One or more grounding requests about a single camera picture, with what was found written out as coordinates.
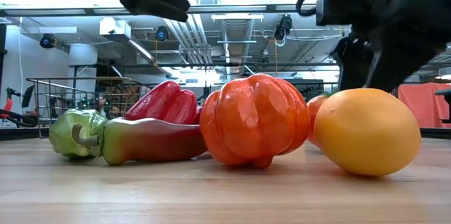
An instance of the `plastic vegetable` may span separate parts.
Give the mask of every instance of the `plastic vegetable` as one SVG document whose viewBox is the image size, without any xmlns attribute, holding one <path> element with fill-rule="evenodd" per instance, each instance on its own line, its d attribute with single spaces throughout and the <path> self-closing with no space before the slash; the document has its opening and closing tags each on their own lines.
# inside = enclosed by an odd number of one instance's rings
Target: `plastic vegetable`
<svg viewBox="0 0 451 224">
<path fill-rule="evenodd" d="M 196 108 L 196 116 L 194 117 L 193 125 L 198 125 L 200 123 L 200 113 L 202 112 L 203 106 L 198 106 Z"/>
<path fill-rule="evenodd" d="M 115 118 L 105 123 L 99 135 L 83 138 L 82 129 L 81 124 L 73 126 L 74 141 L 86 147 L 100 147 L 99 156 L 110 165 L 126 161 L 184 161 L 206 151 L 198 125 L 176 125 L 153 118 Z"/>
<path fill-rule="evenodd" d="M 169 123 L 191 125 L 196 116 L 196 95 L 181 90 L 177 82 L 168 80 L 144 95 L 125 114 L 127 120 L 155 118 Z"/>
<path fill-rule="evenodd" d="M 304 98 L 290 83 L 256 74 L 212 93 L 202 109 L 200 127 L 217 161 L 267 168 L 274 156 L 304 143 L 310 117 Z"/>
<path fill-rule="evenodd" d="M 66 111 L 49 130 L 49 140 L 56 153 L 60 153 L 68 158 L 92 158 L 95 157 L 99 149 L 93 147 L 80 146 L 71 137 L 72 126 L 81 124 L 83 130 L 81 137 L 91 137 L 98 135 L 104 129 L 107 119 L 95 110 L 78 111 L 70 109 Z"/>
<path fill-rule="evenodd" d="M 307 102 L 307 108 L 309 109 L 310 114 L 310 133 L 307 139 L 316 146 L 318 146 L 318 142 L 316 141 L 313 133 L 316 114 L 318 113 L 318 110 L 321 107 L 321 105 L 323 105 L 323 102 L 325 102 L 329 97 L 330 94 L 322 94 L 312 98 L 309 102 Z"/>
<path fill-rule="evenodd" d="M 380 89 L 348 89 L 332 95 L 316 114 L 314 133 L 322 152 L 356 175 L 395 173 L 421 148 L 412 111 Z"/>
</svg>

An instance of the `security camera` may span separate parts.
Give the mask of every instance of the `security camera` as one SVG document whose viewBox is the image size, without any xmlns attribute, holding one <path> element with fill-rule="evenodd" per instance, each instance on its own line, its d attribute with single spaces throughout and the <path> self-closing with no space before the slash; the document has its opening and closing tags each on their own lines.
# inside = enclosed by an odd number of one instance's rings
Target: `security camera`
<svg viewBox="0 0 451 224">
<path fill-rule="evenodd" d="M 155 33 L 155 39 L 162 42 L 166 41 L 169 37 L 168 30 L 164 26 L 158 27 L 158 30 Z"/>
<path fill-rule="evenodd" d="M 52 34 L 44 34 L 39 45 L 45 49 L 54 48 L 56 45 L 56 38 Z"/>
<path fill-rule="evenodd" d="M 277 40 L 284 40 L 286 36 L 290 34 L 290 30 L 293 27 L 293 21 L 289 14 L 284 15 L 282 20 L 280 20 L 277 25 L 276 32 L 274 33 L 274 38 Z"/>
</svg>

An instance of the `wooden table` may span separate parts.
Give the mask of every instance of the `wooden table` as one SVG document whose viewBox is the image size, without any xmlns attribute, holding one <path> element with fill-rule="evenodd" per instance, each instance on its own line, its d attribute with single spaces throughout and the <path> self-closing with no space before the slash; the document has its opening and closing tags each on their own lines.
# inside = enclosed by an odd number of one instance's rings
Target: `wooden table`
<svg viewBox="0 0 451 224">
<path fill-rule="evenodd" d="M 0 142 L 0 223 L 451 223 L 451 141 L 425 139 L 404 170 L 346 175 L 312 145 L 268 170 L 210 158 L 70 163 L 44 139 Z"/>
</svg>

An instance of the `yellow orange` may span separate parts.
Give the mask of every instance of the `yellow orange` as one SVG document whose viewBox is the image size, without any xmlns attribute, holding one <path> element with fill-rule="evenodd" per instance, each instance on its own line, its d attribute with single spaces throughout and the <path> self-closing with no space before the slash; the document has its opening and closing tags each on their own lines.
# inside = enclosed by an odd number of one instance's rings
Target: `yellow orange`
<svg viewBox="0 0 451 224">
<path fill-rule="evenodd" d="M 397 172 L 421 146 L 413 113 L 379 89 L 350 89 L 329 97 L 316 114 L 314 135 L 332 162 L 357 175 Z"/>
</svg>

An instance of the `camera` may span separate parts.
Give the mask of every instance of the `camera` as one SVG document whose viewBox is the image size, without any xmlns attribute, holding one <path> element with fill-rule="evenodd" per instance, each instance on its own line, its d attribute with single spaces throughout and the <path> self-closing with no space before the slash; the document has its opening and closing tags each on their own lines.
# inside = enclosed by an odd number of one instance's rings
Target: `camera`
<svg viewBox="0 0 451 224">
<path fill-rule="evenodd" d="M 375 0 L 318 0 L 316 24 L 351 25 L 371 15 Z"/>
<path fill-rule="evenodd" d="M 286 36 L 290 34 L 290 30 L 293 26 L 293 21 L 291 19 L 291 15 L 284 15 L 282 20 L 280 20 L 277 25 L 276 32 L 274 33 L 274 38 L 276 40 L 284 40 Z"/>
<path fill-rule="evenodd" d="M 169 37 L 168 30 L 164 26 L 158 27 L 158 30 L 155 33 L 155 39 L 159 42 L 166 41 Z"/>
<path fill-rule="evenodd" d="M 56 45 L 56 38 L 52 34 L 44 34 L 39 45 L 45 49 L 52 49 Z"/>
</svg>

